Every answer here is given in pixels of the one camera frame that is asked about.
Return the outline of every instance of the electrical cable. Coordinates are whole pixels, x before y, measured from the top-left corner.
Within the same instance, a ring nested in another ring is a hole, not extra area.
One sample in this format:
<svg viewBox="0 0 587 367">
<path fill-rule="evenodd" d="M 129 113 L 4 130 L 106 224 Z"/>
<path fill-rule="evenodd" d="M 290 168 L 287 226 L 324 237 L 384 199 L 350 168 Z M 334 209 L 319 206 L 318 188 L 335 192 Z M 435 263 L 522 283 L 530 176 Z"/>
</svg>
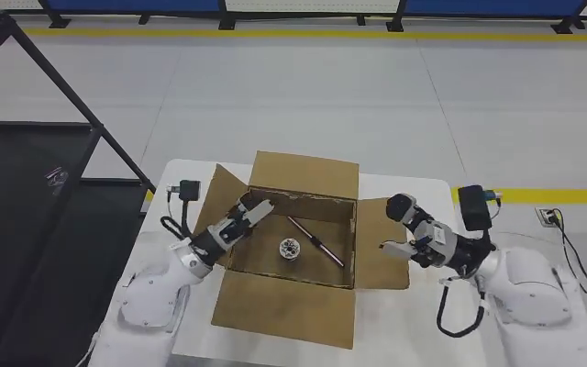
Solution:
<svg viewBox="0 0 587 367">
<path fill-rule="evenodd" d="M 85 362 L 85 360 L 88 359 L 88 357 L 90 356 L 90 354 L 92 354 L 92 351 L 94 350 L 95 344 L 98 342 L 98 337 L 100 336 L 100 329 L 101 328 L 102 328 L 102 325 L 100 325 L 100 328 L 98 328 L 98 330 L 93 334 L 92 341 L 90 342 L 90 346 L 88 347 L 88 351 L 75 364 L 75 367 L 81 367 L 83 365 L 83 363 Z"/>
<path fill-rule="evenodd" d="M 581 288 L 581 290 L 585 294 L 587 294 L 587 290 L 585 290 L 585 287 L 583 286 L 583 284 L 581 284 L 581 281 L 577 277 L 577 274 L 572 269 L 572 265 L 570 265 L 569 253 L 567 252 L 567 246 L 565 246 L 565 240 L 567 241 L 567 243 L 569 243 L 570 248 L 573 250 L 573 252 L 575 254 L 575 259 L 577 259 L 577 263 L 579 263 L 579 267 L 581 268 L 583 275 L 585 277 L 587 277 L 587 272 L 585 271 L 585 268 L 583 267 L 583 264 L 581 262 L 581 257 L 579 256 L 579 252 L 577 251 L 577 249 L 575 249 L 575 247 L 573 246 L 573 244 L 570 242 L 569 238 L 567 237 L 567 234 L 565 233 L 564 216 L 562 215 L 562 212 L 558 208 L 554 208 L 554 209 L 552 209 L 552 211 L 555 212 L 552 221 L 554 222 L 555 226 L 557 226 L 557 228 L 560 230 L 560 234 L 562 236 L 562 249 L 563 249 L 563 252 L 565 253 L 565 259 L 567 260 L 567 265 L 569 265 L 570 273 L 572 273 L 572 276 L 574 276 L 575 279 L 577 279 L 577 282 L 579 283 L 579 287 Z M 556 212 L 559 212 L 560 220 L 557 217 Z"/>
<path fill-rule="evenodd" d="M 438 306 L 438 313 L 437 313 L 437 327 L 444 335 L 447 335 L 451 338 L 462 338 L 466 335 L 471 334 L 474 330 L 476 330 L 481 322 L 483 321 L 483 316 L 485 314 L 485 308 L 483 307 L 482 303 L 479 305 L 479 309 L 477 310 L 477 317 L 475 321 L 467 328 L 464 328 L 458 332 L 448 331 L 442 327 L 442 315 L 444 314 L 444 308 L 447 304 L 447 297 L 449 296 L 449 286 L 447 284 L 444 285 L 444 290 L 442 291 L 442 298 L 440 299 L 440 305 Z M 480 291 L 479 297 L 481 300 L 485 300 L 485 292 Z"/>
<path fill-rule="evenodd" d="M 189 205 L 189 201 L 187 200 L 183 200 L 183 204 L 182 204 L 182 233 L 190 233 L 190 228 L 187 225 L 187 206 Z"/>
<path fill-rule="evenodd" d="M 161 217 L 160 222 L 161 225 L 170 231 L 173 236 L 175 236 L 178 240 L 183 240 L 188 237 L 192 236 L 192 232 L 187 226 L 187 207 L 189 201 L 184 200 L 182 206 L 182 224 L 180 225 L 173 219 L 172 211 L 171 211 L 171 201 L 172 201 L 172 192 L 167 192 L 167 211 L 169 212 L 168 216 Z"/>
<path fill-rule="evenodd" d="M 499 211 L 502 210 L 502 199 L 500 199 L 500 198 L 495 199 L 495 203 L 497 204 L 497 211 L 495 212 L 495 214 L 493 214 L 492 220 L 494 220 L 495 217 L 497 217 L 499 215 Z"/>
<path fill-rule="evenodd" d="M 182 227 L 180 227 L 180 225 L 175 220 L 173 220 L 172 217 L 161 217 L 160 222 L 161 225 L 170 231 L 172 235 L 175 236 L 178 240 L 185 239 L 185 236 L 182 233 Z"/>
</svg>

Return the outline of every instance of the black cable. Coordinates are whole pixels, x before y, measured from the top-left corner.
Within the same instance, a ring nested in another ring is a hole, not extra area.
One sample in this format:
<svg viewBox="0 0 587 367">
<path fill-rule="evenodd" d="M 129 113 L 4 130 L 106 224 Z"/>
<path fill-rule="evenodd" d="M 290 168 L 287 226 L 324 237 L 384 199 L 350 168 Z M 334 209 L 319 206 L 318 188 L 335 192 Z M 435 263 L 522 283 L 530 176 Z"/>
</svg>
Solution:
<svg viewBox="0 0 587 367">
<path fill-rule="evenodd" d="M 575 258 L 577 259 L 577 263 L 579 263 L 579 267 L 581 268 L 581 271 L 582 271 L 583 275 L 585 275 L 585 277 L 587 277 L 587 272 L 585 271 L 585 268 L 583 267 L 583 264 L 581 262 L 581 257 L 579 256 L 579 252 L 572 245 L 572 243 L 570 242 L 569 238 L 567 237 L 567 234 L 565 233 L 565 220 L 564 220 L 564 216 L 562 215 L 562 212 L 558 208 L 554 208 L 554 209 L 552 209 L 552 211 L 555 212 L 554 213 L 554 218 L 552 219 L 552 221 L 557 226 L 557 228 L 560 230 L 560 234 L 562 236 L 562 249 L 563 249 L 563 252 L 565 253 L 565 259 L 567 260 L 567 265 L 569 265 L 570 273 L 572 274 L 572 276 L 575 277 L 575 279 L 577 279 L 577 282 L 579 283 L 579 287 L 581 288 L 581 290 L 585 294 L 587 294 L 587 290 L 585 290 L 585 287 L 583 287 L 583 284 L 581 284 L 581 281 L 579 281 L 579 278 L 577 278 L 577 274 L 572 269 L 572 265 L 570 265 L 569 253 L 567 252 L 567 247 L 565 246 L 565 240 L 567 241 L 567 243 L 569 243 L 570 248 L 575 253 Z M 560 214 L 560 220 L 557 217 L 556 212 L 559 212 L 559 214 Z"/>
<path fill-rule="evenodd" d="M 502 199 L 500 199 L 500 198 L 495 199 L 495 203 L 497 204 L 497 212 L 495 212 L 495 214 L 493 214 L 492 220 L 494 220 L 495 217 L 497 217 L 499 215 L 500 210 L 502 210 Z"/>
<path fill-rule="evenodd" d="M 172 217 L 161 217 L 160 219 L 161 225 L 169 230 L 173 236 L 175 236 L 178 240 L 182 240 L 185 239 L 185 236 L 182 233 L 182 228 L 180 227 L 179 224 L 177 224 L 177 222 L 175 220 L 173 220 Z"/>
<path fill-rule="evenodd" d="M 187 206 L 190 204 L 189 201 L 187 200 L 183 200 L 183 205 L 182 205 L 182 233 L 185 235 L 186 233 L 188 233 L 187 236 L 185 237 L 190 237 L 190 228 L 187 225 Z"/>
<path fill-rule="evenodd" d="M 168 191 L 167 192 L 167 205 L 169 207 L 169 204 L 172 200 L 172 192 Z M 187 226 L 187 207 L 188 207 L 189 201 L 184 200 L 183 201 L 183 206 L 182 206 L 182 224 L 180 225 L 179 223 L 177 223 L 175 221 L 175 219 L 173 219 L 172 214 L 170 213 L 169 216 L 164 216 L 161 217 L 160 222 L 161 225 L 169 230 L 173 236 L 175 236 L 178 240 L 182 240 L 182 239 L 186 239 L 188 237 L 192 236 L 192 232 L 190 231 L 190 229 Z"/>
<path fill-rule="evenodd" d="M 442 327 L 442 315 L 444 314 L 444 307 L 447 304 L 447 297 L 449 296 L 449 287 L 447 285 L 444 286 L 444 290 L 442 291 L 442 298 L 440 299 L 440 305 L 438 306 L 438 314 L 437 314 L 437 327 L 444 335 L 448 335 L 451 338 L 462 338 L 466 335 L 471 334 L 474 330 L 476 330 L 481 322 L 483 321 L 483 316 L 485 315 L 485 308 L 479 305 L 479 309 L 477 310 L 477 317 L 475 321 L 470 325 L 468 328 L 465 328 L 459 332 L 452 332 L 448 331 Z M 485 292 L 479 292 L 479 297 L 481 300 L 485 299 Z"/>
</svg>

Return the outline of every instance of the barrier fence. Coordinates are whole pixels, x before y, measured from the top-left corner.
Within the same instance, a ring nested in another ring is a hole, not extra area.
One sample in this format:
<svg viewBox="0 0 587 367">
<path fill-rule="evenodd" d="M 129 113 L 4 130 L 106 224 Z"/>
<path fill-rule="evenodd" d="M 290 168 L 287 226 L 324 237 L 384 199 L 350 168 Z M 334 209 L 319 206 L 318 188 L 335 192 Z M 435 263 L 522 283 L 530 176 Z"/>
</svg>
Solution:
<svg viewBox="0 0 587 367">
<path fill-rule="evenodd" d="M 300 17 L 355 17 L 359 26 L 366 17 L 391 17 L 387 29 L 403 31 L 404 17 L 470 17 L 556 19 L 552 28 L 572 33 L 584 28 L 587 0 L 0 0 L 10 13 L 42 13 L 51 28 L 65 28 L 63 16 L 137 15 L 139 24 L 151 16 L 201 17 L 219 20 L 219 29 L 234 29 L 239 20 Z"/>
</svg>

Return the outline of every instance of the blue panel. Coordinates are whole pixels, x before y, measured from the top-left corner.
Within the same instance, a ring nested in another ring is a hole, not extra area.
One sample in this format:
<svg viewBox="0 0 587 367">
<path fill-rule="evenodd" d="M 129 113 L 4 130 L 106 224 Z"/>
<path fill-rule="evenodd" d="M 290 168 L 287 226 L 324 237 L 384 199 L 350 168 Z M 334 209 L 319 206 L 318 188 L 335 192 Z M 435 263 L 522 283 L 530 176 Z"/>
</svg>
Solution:
<svg viewBox="0 0 587 367">
<path fill-rule="evenodd" d="M 49 0 L 55 10 L 218 11 L 217 0 Z"/>
<path fill-rule="evenodd" d="M 567 16 L 581 0 L 407 0 L 405 11 L 490 16 Z"/>
</svg>

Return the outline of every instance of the box flap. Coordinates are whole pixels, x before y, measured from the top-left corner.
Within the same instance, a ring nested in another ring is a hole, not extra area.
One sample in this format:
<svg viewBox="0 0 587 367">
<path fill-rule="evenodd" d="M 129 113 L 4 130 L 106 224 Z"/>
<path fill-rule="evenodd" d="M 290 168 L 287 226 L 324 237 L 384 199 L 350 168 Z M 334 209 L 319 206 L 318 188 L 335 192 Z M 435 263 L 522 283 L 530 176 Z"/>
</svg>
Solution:
<svg viewBox="0 0 587 367">
<path fill-rule="evenodd" d="M 389 239 L 405 242 L 405 227 L 385 214 L 387 199 L 357 204 L 355 288 L 405 289 L 410 284 L 406 260 L 388 256 L 379 245 Z"/>
<path fill-rule="evenodd" d="M 200 233 L 208 226 L 216 224 L 247 191 L 248 187 L 245 183 L 240 181 L 226 168 L 217 164 L 214 176 L 208 187 L 208 192 L 205 195 L 204 203 L 202 204 L 200 216 L 195 224 L 194 234 Z M 226 266 L 228 255 L 224 255 L 217 263 Z"/>
<path fill-rule="evenodd" d="M 355 294 L 227 271 L 212 325 L 352 349 Z"/>
<path fill-rule="evenodd" d="M 258 151 L 249 185 L 357 199 L 359 165 L 347 161 Z"/>
</svg>

